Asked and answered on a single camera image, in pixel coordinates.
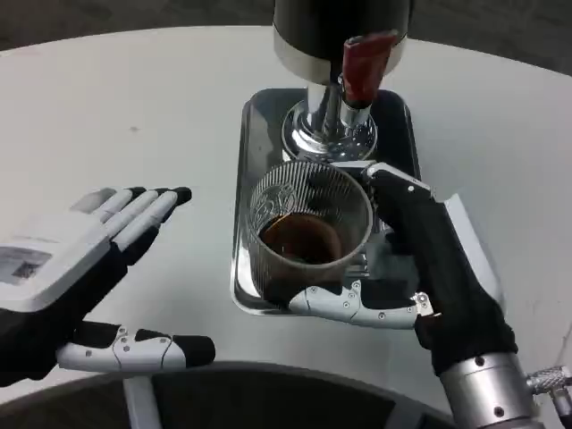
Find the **stainless steel tray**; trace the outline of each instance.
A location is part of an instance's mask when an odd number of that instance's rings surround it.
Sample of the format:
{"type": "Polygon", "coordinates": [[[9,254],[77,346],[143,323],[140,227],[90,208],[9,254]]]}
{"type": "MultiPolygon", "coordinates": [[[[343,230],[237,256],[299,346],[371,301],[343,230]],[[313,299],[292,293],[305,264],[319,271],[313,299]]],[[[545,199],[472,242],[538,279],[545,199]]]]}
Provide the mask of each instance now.
{"type": "MultiPolygon", "coordinates": [[[[265,89],[256,93],[244,105],[242,111],[231,294],[237,306],[250,314],[288,314],[260,298],[250,275],[250,261],[242,225],[243,216],[248,212],[250,191],[270,168],[288,159],[282,149],[282,121],[286,113],[304,95],[305,90],[302,88],[265,89]]],[[[379,91],[371,115],[378,128],[378,144],[372,158],[392,164],[420,179],[411,120],[404,101],[393,92],[379,91]]],[[[380,233],[382,237],[373,239],[376,244],[370,247],[370,252],[379,253],[383,250],[383,231],[380,233]]],[[[395,266],[403,265],[403,261],[394,262],[395,266]]],[[[359,267],[360,261],[357,261],[352,273],[347,275],[348,283],[356,276],[364,275],[358,273],[359,267]]]]}

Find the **red handle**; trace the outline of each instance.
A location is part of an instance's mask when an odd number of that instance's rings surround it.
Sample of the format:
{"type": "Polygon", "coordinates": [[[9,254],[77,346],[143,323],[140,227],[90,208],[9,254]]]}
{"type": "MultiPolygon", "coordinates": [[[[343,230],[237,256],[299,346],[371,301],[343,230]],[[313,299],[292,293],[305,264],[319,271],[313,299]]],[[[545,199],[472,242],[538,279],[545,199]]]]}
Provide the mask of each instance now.
{"type": "Polygon", "coordinates": [[[346,103],[358,108],[374,101],[396,39],[393,29],[346,40],[342,63],[346,103]]]}

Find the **brown liquid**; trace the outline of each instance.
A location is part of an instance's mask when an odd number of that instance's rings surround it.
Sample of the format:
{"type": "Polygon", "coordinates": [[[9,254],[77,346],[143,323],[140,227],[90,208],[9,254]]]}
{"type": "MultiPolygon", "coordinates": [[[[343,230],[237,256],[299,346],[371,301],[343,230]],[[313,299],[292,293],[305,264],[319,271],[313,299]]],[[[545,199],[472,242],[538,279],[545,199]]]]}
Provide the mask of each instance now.
{"type": "Polygon", "coordinates": [[[333,227],[313,214],[274,218],[260,239],[282,257],[305,264],[327,264],[341,258],[341,242],[333,227]]]}

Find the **white table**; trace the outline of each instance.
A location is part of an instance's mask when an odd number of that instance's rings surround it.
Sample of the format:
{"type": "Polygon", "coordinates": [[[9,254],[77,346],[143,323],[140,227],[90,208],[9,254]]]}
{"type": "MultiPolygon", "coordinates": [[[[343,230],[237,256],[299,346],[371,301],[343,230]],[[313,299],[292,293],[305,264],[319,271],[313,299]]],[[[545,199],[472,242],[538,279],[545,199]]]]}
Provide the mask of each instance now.
{"type": "MultiPolygon", "coordinates": [[[[209,335],[221,362],[320,370],[447,410],[414,333],[263,320],[231,300],[242,106],[262,88],[303,85],[274,56],[268,28],[148,30],[2,52],[0,233],[104,186],[190,186],[192,202],[90,320],[209,335]]],[[[425,181],[438,197],[462,191],[525,369],[572,364],[572,79],[411,40],[383,85],[409,104],[425,181]]],[[[93,376],[56,369],[0,390],[0,402],[93,376]]]]}

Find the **label sticker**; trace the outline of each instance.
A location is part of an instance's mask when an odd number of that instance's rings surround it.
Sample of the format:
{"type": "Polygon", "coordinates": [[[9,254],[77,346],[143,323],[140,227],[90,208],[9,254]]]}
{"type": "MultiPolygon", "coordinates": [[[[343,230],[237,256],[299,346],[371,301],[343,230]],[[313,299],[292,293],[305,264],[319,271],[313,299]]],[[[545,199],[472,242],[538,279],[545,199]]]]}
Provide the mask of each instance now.
{"type": "Polygon", "coordinates": [[[31,248],[0,247],[0,282],[19,286],[34,277],[51,257],[31,248]]]}

